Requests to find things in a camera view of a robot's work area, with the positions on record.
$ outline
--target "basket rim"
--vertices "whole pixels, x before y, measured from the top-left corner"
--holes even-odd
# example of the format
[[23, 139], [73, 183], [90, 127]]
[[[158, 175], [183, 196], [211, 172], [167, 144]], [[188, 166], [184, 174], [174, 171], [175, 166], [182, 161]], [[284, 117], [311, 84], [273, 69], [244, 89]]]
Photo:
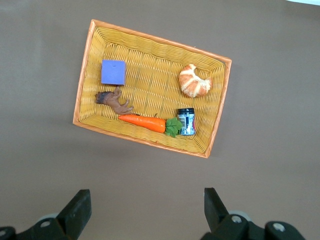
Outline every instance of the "basket rim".
[[[147, 140], [143, 140], [143, 139], [139, 139], [139, 138], [135, 138], [135, 137], [131, 137], [131, 136], [126, 136], [126, 135], [122, 135], [122, 134], [117, 134], [111, 131], [107, 131], [95, 126], [91, 126], [85, 123], [80, 122], [80, 105], [81, 105], [81, 97], [82, 97], [82, 91], [83, 91], [83, 85], [84, 85], [84, 79], [85, 79], [85, 73], [86, 73], [86, 68], [87, 68], [87, 64], [88, 64], [88, 58], [89, 58], [89, 51], [92, 45], [92, 39], [93, 39], [93, 35], [95, 32], [96, 27], [102, 27], [102, 28], [108, 28], [108, 29], [113, 29], [113, 30], [117, 30], [126, 34], [130, 34], [130, 35], [135, 35], [135, 36], [139, 36], [142, 38], [146, 38], [146, 39], [150, 39], [152, 41], [155, 41], [157, 43], [160, 44], [166, 44], [166, 45], [171, 45], [171, 46], [175, 46], [181, 49], [185, 49], [189, 52], [192, 53], [197, 53], [197, 54], [202, 54], [205, 56], [208, 56], [210, 58], [214, 58], [217, 59], [221, 62], [223, 62], [225, 64], [225, 68], [224, 68], [224, 79], [223, 79], [223, 88], [221, 90], [221, 96], [220, 96], [220, 103], [219, 103], [219, 108], [217, 111], [217, 115], [216, 115], [216, 119], [214, 122], [214, 126], [212, 128], [212, 133], [210, 135], [209, 138], [209, 144], [208, 147], [205, 151], [205, 153], [200, 153], [200, 152], [190, 152], [190, 151], [186, 151], [186, 150], [182, 150], [182, 149], [178, 149], [175, 147], [170, 147], [170, 146], [164, 146], [162, 144], [158, 144], [156, 142], [150, 142]], [[118, 137], [118, 138], [122, 138], [125, 140], [129, 140], [129, 141], [133, 141], [133, 142], [138, 142], [138, 143], [142, 143], [145, 145], [149, 145], [149, 146], [153, 146], [153, 147], [157, 147], [157, 148], [161, 148], [161, 149], [166, 149], [166, 150], [171, 150], [174, 152], [179, 152], [179, 153], [184, 153], [184, 154], [188, 154], [188, 155], [192, 155], [192, 156], [197, 156], [197, 157], [202, 157], [202, 158], [208, 158], [211, 154], [211, 150], [214, 144], [214, 140], [218, 131], [218, 126], [220, 123], [220, 119], [221, 119], [221, 115], [222, 115], [222, 111], [223, 111], [223, 107], [224, 107], [224, 103], [225, 103], [225, 99], [226, 99], [226, 94], [227, 94], [227, 89], [228, 89], [228, 83], [229, 83], [229, 76], [230, 76], [230, 70], [231, 70], [231, 64], [232, 64], [232, 60], [229, 57], [226, 56], [222, 56], [219, 54], [215, 54], [212, 52], [208, 52], [199, 48], [195, 48], [186, 44], [182, 44], [179, 42], [175, 42], [175, 41], [171, 41], [168, 39], [164, 39], [158, 36], [154, 36], [154, 35], [150, 35], [147, 33], [143, 33], [140, 31], [136, 31], [136, 30], [132, 30], [129, 28], [125, 28], [122, 26], [117, 26], [111, 23], [107, 23], [107, 22], [103, 22], [100, 20], [96, 20], [96, 19], [92, 19], [89, 29], [88, 29], [88, 34], [87, 34], [87, 39], [86, 39], [86, 44], [85, 44], [85, 48], [84, 48], [84, 54], [83, 54], [83, 59], [82, 59], [82, 65], [81, 65], [81, 70], [80, 70], [80, 76], [79, 76], [79, 83], [78, 83], [78, 89], [77, 89], [77, 94], [76, 94], [76, 100], [75, 100], [75, 107], [74, 107], [74, 113], [73, 113], [73, 121], [72, 123], [79, 126], [79, 127], [83, 127], [98, 133], [102, 133], [102, 134], [106, 134], [109, 136], [113, 136], [113, 137]]]

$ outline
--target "croissant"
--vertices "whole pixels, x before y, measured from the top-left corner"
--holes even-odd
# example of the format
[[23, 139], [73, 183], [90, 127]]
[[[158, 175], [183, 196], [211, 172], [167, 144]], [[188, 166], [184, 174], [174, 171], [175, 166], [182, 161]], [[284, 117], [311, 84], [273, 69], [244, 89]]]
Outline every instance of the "croissant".
[[179, 75], [181, 90], [190, 98], [202, 97], [208, 93], [212, 87], [212, 78], [201, 79], [195, 74], [196, 66], [189, 64]]

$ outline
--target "basket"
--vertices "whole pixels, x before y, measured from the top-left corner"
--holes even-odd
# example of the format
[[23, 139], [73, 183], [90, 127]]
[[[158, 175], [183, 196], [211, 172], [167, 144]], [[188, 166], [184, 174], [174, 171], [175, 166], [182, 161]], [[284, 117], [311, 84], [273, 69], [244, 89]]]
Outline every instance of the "basket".
[[[120, 103], [129, 99], [133, 113], [170, 119], [178, 109], [194, 108], [196, 134], [164, 133], [118, 120], [112, 109], [95, 103], [97, 92], [114, 91], [101, 84], [102, 60], [126, 63]], [[227, 92], [231, 59], [160, 37], [106, 22], [92, 20], [81, 67], [73, 123], [102, 134], [192, 156], [208, 158], [217, 133]], [[181, 91], [178, 76], [188, 64], [197, 66], [200, 78], [212, 77], [213, 86], [203, 97]]]

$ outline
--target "blue cube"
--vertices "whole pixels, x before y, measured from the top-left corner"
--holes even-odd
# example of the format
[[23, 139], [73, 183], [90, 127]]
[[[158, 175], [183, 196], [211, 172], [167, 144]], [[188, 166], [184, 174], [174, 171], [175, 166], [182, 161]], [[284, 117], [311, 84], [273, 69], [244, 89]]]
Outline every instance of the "blue cube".
[[126, 63], [118, 60], [102, 60], [101, 83], [125, 85]]

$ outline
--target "screw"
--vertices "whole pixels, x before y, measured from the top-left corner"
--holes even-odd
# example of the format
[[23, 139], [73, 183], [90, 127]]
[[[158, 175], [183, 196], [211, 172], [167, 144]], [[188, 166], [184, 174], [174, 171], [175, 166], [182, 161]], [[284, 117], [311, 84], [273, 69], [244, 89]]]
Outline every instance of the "screw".
[[0, 237], [4, 236], [4, 235], [6, 235], [6, 234], [7, 234], [6, 230], [0, 231]]
[[240, 224], [242, 223], [242, 220], [239, 216], [232, 216], [231, 217], [232, 222], [234, 222], [235, 224]]
[[284, 232], [286, 230], [286, 228], [282, 224], [277, 222], [275, 222], [272, 226], [274, 227], [275, 230], [280, 232]]
[[49, 221], [44, 221], [43, 223], [41, 223], [40, 228], [45, 228], [48, 227], [50, 225]]

